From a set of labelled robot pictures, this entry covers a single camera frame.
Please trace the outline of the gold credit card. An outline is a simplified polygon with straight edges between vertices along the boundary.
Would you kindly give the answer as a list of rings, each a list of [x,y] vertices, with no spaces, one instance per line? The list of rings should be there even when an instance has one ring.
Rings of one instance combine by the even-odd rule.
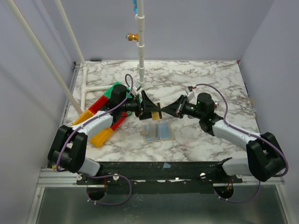
[[[162,108],[162,104],[160,102],[156,103],[156,106],[161,109]],[[163,119],[163,112],[162,111],[158,111],[158,112],[151,112],[151,117],[152,120],[160,120]]]

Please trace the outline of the beige card holder wallet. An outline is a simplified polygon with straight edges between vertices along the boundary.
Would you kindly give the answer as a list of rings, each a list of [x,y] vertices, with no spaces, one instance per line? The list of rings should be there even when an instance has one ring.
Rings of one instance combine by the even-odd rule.
[[[166,141],[173,139],[170,123],[147,124],[142,126],[144,142]]]

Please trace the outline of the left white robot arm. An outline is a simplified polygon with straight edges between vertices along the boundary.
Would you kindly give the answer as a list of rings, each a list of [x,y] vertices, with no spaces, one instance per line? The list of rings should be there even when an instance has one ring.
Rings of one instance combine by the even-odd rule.
[[[153,112],[161,112],[145,91],[134,95],[122,84],[110,90],[109,97],[100,97],[72,126],[58,128],[48,153],[48,161],[58,171],[84,173],[91,183],[101,183],[104,176],[99,163],[86,157],[88,142],[100,147],[130,113],[144,120],[150,119]]]

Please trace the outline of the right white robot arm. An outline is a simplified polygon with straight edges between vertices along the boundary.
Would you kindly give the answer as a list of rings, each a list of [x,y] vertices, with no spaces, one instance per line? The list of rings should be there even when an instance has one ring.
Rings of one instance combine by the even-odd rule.
[[[225,183],[234,175],[250,175],[265,182],[286,170],[282,150],[273,134],[249,133],[239,127],[233,128],[226,124],[224,118],[217,115],[214,109],[215,102],[211,95],[200,93],[196,104],[190,103],[188,98],[182,95],[174,103],[163,107],[162,111],[180,119],[184,115],[197,118],[204,132],[225,139],[246,152],[245,158],[224,159],[221,168],[215,171],[217,181]]]

